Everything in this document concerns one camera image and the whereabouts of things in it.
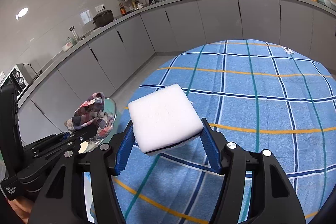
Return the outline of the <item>plaid cloth rag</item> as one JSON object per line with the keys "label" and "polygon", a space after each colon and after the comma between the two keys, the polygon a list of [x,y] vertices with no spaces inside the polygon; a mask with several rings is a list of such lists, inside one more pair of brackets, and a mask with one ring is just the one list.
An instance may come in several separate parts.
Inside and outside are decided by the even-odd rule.
{"label": "plaid cloth rag", "polygon": [[74,112],[72,118],[64,122],[66,128],[70,132],[75,132],[89,125],[96,126],[97,121],[101,119],[97,116],[104,110],[104,99],[102,92],[93,93]]}

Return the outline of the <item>grey lower cabinets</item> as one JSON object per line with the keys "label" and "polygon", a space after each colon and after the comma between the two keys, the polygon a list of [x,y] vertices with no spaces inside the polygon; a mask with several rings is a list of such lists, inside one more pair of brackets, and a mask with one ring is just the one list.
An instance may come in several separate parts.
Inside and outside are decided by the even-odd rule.
{"label": "grey lower cabinets", "polygon": [[65,130],[96,91],[112,95],[153,55],[257,39],[335,69],[335,12],[310,0],[168,0],[108,24],[60,55],[19,100],[22,141]]}

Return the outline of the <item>white microwave oven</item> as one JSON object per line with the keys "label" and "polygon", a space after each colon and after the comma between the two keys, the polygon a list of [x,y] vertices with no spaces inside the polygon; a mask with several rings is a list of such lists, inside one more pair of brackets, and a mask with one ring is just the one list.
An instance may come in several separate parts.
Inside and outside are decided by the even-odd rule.
{"label": "white microwave oven", "polygon": [[33,79],[25,68],[25,65],[20,63],[16,64],[13,69],[11,69],[10,73],[5,77],[3,83],[1,83],[1,86],[14,84],[17,89],[17,97],[19,100],[32,82]]}

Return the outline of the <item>white sponge block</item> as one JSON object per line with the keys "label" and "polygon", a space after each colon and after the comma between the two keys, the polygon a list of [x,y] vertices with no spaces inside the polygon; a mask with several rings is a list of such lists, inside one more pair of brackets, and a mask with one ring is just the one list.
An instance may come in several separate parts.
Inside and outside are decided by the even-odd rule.
{"label": "white sponge block", "polygon": [[195,139],[204,125],[178,84],[128,103],[135,141],[147,155],[184,145]]}

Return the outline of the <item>black rice cooker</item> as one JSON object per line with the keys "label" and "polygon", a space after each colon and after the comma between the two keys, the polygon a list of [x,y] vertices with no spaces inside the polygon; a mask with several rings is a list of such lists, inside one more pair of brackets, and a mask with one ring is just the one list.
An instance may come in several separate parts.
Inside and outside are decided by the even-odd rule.
{"label": "black rice cooker", "polygon": [[112,10],[102,10],[97,15],[93,17],[93,24],[95,28],[104,27],[107,24],[113,22],[114,16]]}

